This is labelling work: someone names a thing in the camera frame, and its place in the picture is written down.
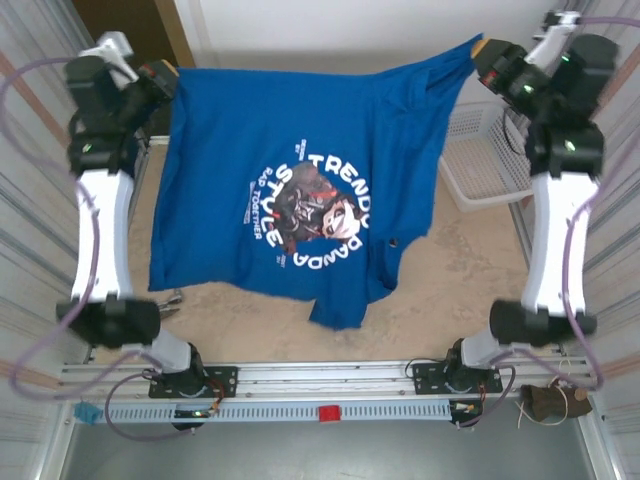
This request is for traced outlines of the blue printed t-shirt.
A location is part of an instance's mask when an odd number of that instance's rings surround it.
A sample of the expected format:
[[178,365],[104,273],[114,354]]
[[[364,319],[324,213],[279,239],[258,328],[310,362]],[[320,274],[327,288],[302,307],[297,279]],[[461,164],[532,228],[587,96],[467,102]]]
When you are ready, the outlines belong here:
[[359,328],[430,229],[472,47],[364,75],[181,70],[149,288],[224,282]]

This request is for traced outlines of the tan wooden door jamb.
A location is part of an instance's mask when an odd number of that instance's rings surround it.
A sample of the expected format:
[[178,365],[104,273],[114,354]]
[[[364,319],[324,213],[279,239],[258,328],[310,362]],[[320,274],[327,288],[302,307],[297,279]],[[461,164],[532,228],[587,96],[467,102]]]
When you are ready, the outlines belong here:
[[194,56],[174,0],[154,0],[177,63],[181,67],[196,66]]

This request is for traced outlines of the white perforated plastic basket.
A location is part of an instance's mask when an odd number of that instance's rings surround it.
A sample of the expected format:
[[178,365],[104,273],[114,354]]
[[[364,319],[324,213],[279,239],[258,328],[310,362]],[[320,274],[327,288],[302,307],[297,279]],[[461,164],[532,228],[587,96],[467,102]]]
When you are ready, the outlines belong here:
[[524,137],[498,103],[457,105],[439,170],[462,212],[518,202],[532,194]]

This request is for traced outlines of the blue tape piece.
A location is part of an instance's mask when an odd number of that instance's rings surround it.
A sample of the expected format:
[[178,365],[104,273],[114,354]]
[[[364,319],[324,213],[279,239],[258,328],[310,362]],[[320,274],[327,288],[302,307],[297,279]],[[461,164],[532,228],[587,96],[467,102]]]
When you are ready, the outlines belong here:
[[74,405],[74,418],[87,425],[95,425],[102,416],[102,409],[87,401],[80,401]]

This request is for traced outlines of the white door frame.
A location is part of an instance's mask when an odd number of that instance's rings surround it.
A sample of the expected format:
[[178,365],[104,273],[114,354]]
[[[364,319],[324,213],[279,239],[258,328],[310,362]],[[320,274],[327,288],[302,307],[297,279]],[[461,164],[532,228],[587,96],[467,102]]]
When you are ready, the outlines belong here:
[[219,68],[204,12],[204,0],[174,0],[186,40],[197,67]]

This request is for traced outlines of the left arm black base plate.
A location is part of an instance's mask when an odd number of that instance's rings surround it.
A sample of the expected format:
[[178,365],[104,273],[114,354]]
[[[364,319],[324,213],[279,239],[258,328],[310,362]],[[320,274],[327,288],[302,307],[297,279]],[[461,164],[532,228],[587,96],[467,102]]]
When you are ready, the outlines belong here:
[[206,366],[200,373],[186,370],[160,374],[149,385],[152,399],[234,398],[239,369],[235,366]]

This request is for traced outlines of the brown drawstring pouch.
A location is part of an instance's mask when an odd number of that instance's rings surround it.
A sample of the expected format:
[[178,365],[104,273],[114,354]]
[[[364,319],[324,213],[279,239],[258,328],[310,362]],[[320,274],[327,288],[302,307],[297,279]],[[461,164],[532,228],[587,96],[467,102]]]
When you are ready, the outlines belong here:
[[588,391],[571,386],[558,375],[545,387],[523,385],[520,391],[520,401],[515,401],[519,411],[517,429],[521,428],[524,419],[533,424],[553,427],[593,411]]

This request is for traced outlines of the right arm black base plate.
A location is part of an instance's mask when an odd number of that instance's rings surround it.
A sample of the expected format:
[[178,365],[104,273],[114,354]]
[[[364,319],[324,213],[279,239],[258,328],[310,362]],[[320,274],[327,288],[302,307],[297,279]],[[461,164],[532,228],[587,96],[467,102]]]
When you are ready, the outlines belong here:
[[415,363],[411,369],[417,395],[494,394],[503,391],[497,370],[452,367],[447,362]]

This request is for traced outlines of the aluminium mounting rail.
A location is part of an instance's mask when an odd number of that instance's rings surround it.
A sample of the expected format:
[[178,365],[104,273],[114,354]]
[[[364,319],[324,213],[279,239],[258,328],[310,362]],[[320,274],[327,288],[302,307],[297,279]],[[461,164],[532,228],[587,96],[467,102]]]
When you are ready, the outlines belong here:
[[[595,377],[582,357],[543,356],[550,364],[573,382],[591,384]],[[365,362],[285,362],[238,363],[238,386],[235,400],[246,401],[334,401],[387,400],[415,397],[411,367],[408,360]],[[515,380],[510,394],[521,385],[547,385],[556,374],[527,357],[511,357],[499,362],[503,389],[512,377],[508,365],[515,368]],[[62,369],[62,387],[84,387],[106,370],[107,365],[88,364],[66,366]],[[95,386],[81,393],[83,398],[105,398],[110,389],[125,377],[140,373],[146,365],[124,363],[108,373]],[[118,387],[118,400],[147,397],[148,382],[128,380]]]

